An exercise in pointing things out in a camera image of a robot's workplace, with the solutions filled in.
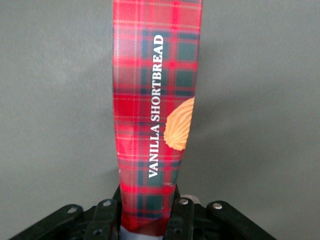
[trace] gray background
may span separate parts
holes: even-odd
[[[320,238],[320,1],[204,0],[183,194]],[[111,0],[0,0],[0,238],[118,185]]]

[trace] metal screw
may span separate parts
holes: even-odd
[[[215,202],[214,204],[212,204],[212,207],[217,210],[222,209],[222,205],[218,202]]]
[[[182,205],[187,205],[187,204],[189,203],[189,201],[188,201],[188,199],[186,199],[186,198],[181,198],[181,199],[179,200],[179,203],[182,204]]]
[[[67,213],[68,214],[73,214],[73,213],[75,213],[77,211],[77,208],[76,207],[71,207],[68,211],[67,211]]]
[[[107,200],[107,201],[105,201],[104,203],[103,203],[103,206],[104,207],[108,207],[108,206],[110,206],[112,203],[111,203],[111,201],[110,200]]]

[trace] black plastic mount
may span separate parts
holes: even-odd
[[[66,205],[10,240],[118,240],[121,196],[118,188],[87,211]],[[224,201],[203,207],[175,190],[164,240],[276,240]]]

